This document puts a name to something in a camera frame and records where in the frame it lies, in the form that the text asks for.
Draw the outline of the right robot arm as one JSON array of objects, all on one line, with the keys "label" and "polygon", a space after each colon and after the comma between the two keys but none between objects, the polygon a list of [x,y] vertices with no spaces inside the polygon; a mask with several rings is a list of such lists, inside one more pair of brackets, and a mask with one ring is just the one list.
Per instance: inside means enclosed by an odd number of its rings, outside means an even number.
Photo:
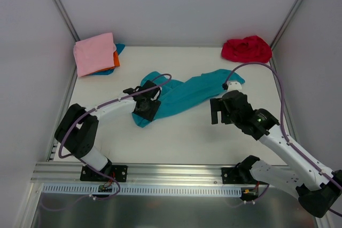
[{"label": "right robot arm", "polygon": [[243,183],[272,185],[297,199],[311,215],[322,218],[341,196],[341,170],[333,171],[315,159],[282,129],[269,111],[253,109],[238,90],[210,99],[212,124],[233,124],[279,156],[290,170],[273,167],[250,155],[233,175]]}]

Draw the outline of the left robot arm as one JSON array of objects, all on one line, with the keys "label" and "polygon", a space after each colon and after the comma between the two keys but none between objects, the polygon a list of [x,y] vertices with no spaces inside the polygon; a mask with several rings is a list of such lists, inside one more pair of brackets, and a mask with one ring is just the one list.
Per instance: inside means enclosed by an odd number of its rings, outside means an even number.
[{"label": "left robot arm", "polygon": [[125,89],[121,97],[92,108],[73,104],[60,122],[55,139],[72,156],[91,166],[98,180],[107,180],[113,173],[112,162],[94,146],[100,122],[131,113],[151,122],[161,105],[160,95],[161,87],[148,80],[143,86]]}]

